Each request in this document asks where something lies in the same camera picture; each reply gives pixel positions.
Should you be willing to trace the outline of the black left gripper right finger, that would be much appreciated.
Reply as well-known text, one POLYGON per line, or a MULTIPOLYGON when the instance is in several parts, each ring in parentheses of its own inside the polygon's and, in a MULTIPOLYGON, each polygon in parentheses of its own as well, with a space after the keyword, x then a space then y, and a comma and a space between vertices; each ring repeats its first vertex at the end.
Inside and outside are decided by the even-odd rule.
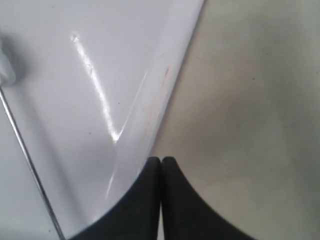
POLYGON ((195 191, 176 159, 162 167, 162 222, 166 240, 251 240, 215 212, 195 191))

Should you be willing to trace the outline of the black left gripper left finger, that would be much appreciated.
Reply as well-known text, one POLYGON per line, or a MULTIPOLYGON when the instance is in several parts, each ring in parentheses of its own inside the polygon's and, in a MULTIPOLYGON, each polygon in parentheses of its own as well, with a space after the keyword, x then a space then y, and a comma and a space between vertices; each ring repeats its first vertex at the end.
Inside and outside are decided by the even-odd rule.
POLYGON ((127 193, 73 240, 156 240, 161 201, 161 162, 146 161, 127 193))

